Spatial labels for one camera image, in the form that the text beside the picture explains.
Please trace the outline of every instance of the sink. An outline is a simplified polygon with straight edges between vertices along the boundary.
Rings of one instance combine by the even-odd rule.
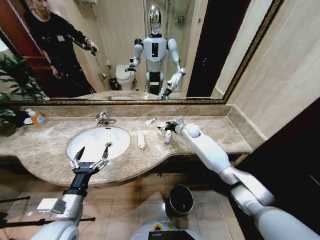
[[[102,158],[106,143],[112,143],[108,149],[108,160],[123,154],[130,144],[127,131],[117,127],[96,127],[74,136],[66,149],[66,154],[73,159],[77,152],[85,147],[81,162],[97,162]]]

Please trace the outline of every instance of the marble countertop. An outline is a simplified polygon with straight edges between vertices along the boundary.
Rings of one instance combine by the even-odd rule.
[[[173,133],[169,145],[164,145],[164,134],[157,129],[160,122],[173,117],[157,117],[148,127],[151,117],[116,117],[117,123],[109,127],[126,130],[130,145],[120,156],[111,159],[103,170],[93,175],[89,184],[103,186],[128,182],[151,170],[168,157],[194,154],[182,136]],[[225,116],[186,116],[185,123],[195,123],[227,154],[249,154],[252,149]],[[14,155],[36,177],[52,184],[69,186],[74,178],[67,157],[68,142],[76,134],[96,128],[93,117],[52,117],[44,127],[34,125],[20,128],[14,135],[0,139],[0,155]],[[138,148],[137,134],[144,131],[146,148]]]

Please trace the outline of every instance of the tile floor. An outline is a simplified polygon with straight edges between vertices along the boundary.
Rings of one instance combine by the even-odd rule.
[[[83,218],[96,217],[94,222],[79,224],[80,239],[128,240],[145,222],[168,221],[180,229],[189,229],[211,240],[244,240],[227,197],[215,192],[213,186],[195,181],[184,173],[164,173],[162,177],[149,174],[125,185],[110,188],[90,187],[84,202]],[[165,199],[176,184],[188,186],[194,197],[192,211],[183,217],[168,217]],[[22,196],[8,211],[8,222],[50,220],[35,211],[44,197],[60,197],[64,187],[33,179]],[[41,226],[8,227],[0,229],[0,240],[28,240]]]

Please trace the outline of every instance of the man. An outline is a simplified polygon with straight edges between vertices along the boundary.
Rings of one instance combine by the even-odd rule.
[[[61,79],[59,86],[66,97],[74,98],[96,91],[88,83],[77,60],[73,42],[98,52],[96,44],[65,19],[50,11],[48,0],[30,0],[25,21],[30,33],[49,61],[53,75]]]

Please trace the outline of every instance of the humanoid robot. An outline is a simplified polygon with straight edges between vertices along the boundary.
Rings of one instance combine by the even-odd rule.
[[[167,41],[160,34],[161,12],[157,5],[152,5],[149,9],[149,21],[151,34],[144,39],[136,39],[134,41],[134,57],[130,58],[129,68],[125,71],[136,71],[140,62],[141,54],[144,53],[146,58],[146,89],[149,93],[159,95],[159,99],[168,99],[169,94],[178,86],[182,77],[186,74],[186,69],[180,67],[180,58],[176,40],[173,38]],[[164,73],[162,65],[164,58],[170,52],[173,63],[176,66],[176,73],[167,82],[164,92],[161,88],[164,81]]]
[[[234,168],[225,151],[200,128],[193,124],[185,124],[183,117],[174,118],[160,130],[171,130],[181,135],[192,146],[204,165],[216,172],[229,185],[235,186],[231,195],[238,206],[248,215],[253,216],[255,224],[266,240],[320,240],[320,236],[289,213],[270,206],[274,196],[250,173]],[[38,210],[57,214],[57,221],[43,227],[31,240],[77,240],[77,228],[83,213],[88,182],[93,174],[108,164],[108,148],[106,144],[98,162],[81,162],[85,148],[70,160],[74,180],[63,192],[62,198],[44,198]],[[170,223],[154,221],[143,224],[132,235],[130,240],[188,239],[204,240],[203,237],[190,230],[179,230]]]

